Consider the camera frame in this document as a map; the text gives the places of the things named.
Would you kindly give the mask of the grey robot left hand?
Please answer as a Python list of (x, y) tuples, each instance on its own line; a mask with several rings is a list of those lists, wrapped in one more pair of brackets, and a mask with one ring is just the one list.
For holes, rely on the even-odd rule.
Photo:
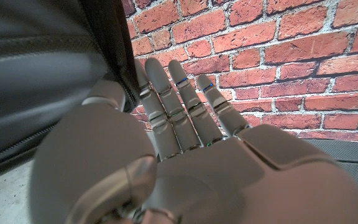
[(358, 223), (358, 184), (331, 156), (250, 127), (201, 75), (215, 123), (175, 60), (135, 66), (155, 141), (100, 80), (37, 149), (32, 223)]

